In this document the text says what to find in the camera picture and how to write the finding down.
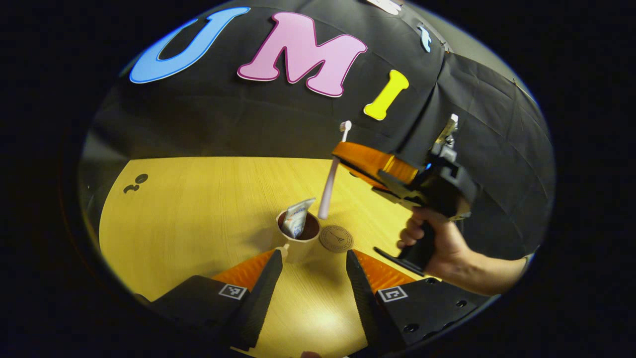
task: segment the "gripper pistol grip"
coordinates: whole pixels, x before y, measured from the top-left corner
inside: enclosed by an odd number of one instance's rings
[[[397,258],[408,261],[423,272],[435,253],[435,230],[427,221],[420,228],[424,231],[424,237],[417,240],[414,245],[405,246]]]

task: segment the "yellow table surface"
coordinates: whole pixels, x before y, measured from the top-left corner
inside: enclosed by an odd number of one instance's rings
[[[185,157],[130,161],[106,199],[99,227],[102,254],[120,280],[154,301],[193,275],[212,276],[272,248],[275,218],[315,197],[317,215],[330,160],[268,157]],[[147,174],[139,190],[135,178]],[[339,167],[329,217],[353,248],[396,256],[410,211],[372,193]],[[318,241],[305,262],[284,263],[255,357],[299,357],[304,350],[342,358],[367,345],[345,269],[345,253]]]

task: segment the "blue letter u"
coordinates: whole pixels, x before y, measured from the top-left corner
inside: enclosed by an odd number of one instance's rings
[[[172,40],[179,31],[194,24],[197,20],[194,19],[185,23],[180,28],[172,31],[154,45],[150,46],[141,55],[130,71],[130,81],[134,83],[157,81],[190,67],[210,48],[216,36],[219,36],[219,33],[225,28],[225,25],[229,24],[236,16],[243,15],[248,11],[249,8],[241,7],[213,13],[207,17],[210,21],[199,31],[197,36],[183,52],[169,59],[160,60],[159,54],[163,48],[168,45],[170,40]]]

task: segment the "round coaster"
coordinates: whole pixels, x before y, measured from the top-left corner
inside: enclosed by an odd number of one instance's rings
[[[354,238],[344,227],[326,226],[320,233],[321,244],[332,252],[345,252],[354,246]]]

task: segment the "toothbrush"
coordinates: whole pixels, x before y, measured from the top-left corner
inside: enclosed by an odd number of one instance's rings
[[[347,133],[351,129],[351,121],[348,120],[346,122],[342,122],[340,124],[340,131],[344,132],[342,134],[341,141],[347,141]],[[331,189],[333,189],[333,180],[336,177],[336,169],[338,169],[338,164],[340,163],[340,159],[333,157],[331,161],[331,170],[329,170],[329,176],[327,177],[327,183],[324,185],[324,191],[322,192],[322,199],[320,202],[320,208],[318,209],[318,217],[325,220],[327,219],[327,214],[329,213],[329,202],[331,201]]]

